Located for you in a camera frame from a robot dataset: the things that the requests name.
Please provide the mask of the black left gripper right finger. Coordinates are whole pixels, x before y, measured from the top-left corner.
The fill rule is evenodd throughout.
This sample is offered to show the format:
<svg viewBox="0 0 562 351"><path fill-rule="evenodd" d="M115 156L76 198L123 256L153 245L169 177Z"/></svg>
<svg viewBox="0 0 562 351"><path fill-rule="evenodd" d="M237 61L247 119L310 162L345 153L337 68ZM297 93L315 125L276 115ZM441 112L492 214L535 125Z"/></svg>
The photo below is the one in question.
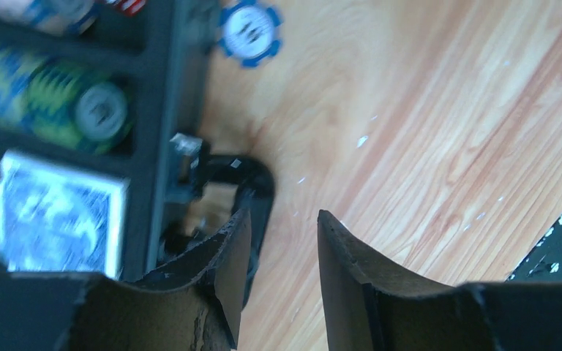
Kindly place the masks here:
<svg viewBox="0 0 562 351"><path fill-rule="evenodd" d="M325 210L318 262L330 350L562 350L562 282L441 284Z"/></svg>

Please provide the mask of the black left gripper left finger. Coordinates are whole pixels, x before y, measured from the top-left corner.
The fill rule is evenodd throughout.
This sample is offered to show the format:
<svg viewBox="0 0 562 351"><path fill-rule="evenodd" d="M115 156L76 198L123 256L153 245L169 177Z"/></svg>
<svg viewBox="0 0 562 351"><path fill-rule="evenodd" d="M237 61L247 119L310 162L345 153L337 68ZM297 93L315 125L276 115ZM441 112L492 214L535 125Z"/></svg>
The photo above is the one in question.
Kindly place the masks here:
<svg viewBox="0 0 562 351"><path fill-rule="evenodd" d="M250 213L137 282L99 273L0 272L0 350L232 350Z"/></svg>

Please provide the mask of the blue playing card deck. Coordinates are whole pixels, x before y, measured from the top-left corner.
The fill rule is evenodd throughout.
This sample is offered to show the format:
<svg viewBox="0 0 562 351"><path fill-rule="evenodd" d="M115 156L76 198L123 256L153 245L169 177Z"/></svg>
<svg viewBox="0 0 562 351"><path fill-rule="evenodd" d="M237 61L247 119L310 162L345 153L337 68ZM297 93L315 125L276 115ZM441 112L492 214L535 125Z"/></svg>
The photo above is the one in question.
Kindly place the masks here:
<svg viewBox="0 0 562 351"><path fill-rule="evenodd" d="M9 271L122 272L130 181L20 151L0 161L0 255Z"/></svg>

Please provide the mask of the chip front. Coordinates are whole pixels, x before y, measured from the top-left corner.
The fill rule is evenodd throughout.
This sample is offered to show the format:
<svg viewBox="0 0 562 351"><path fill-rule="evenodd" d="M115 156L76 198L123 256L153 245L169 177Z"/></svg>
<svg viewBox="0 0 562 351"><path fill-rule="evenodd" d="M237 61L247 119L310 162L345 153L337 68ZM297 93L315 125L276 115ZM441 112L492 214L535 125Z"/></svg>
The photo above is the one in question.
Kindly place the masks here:
<svg viewBox="0 0 562 351"><path fill-rule="evenodd" d="M224 7L218 25L218 45L226 57L254 69L274 58L282 47L279 12L262 1L236 1Z"/></svg>

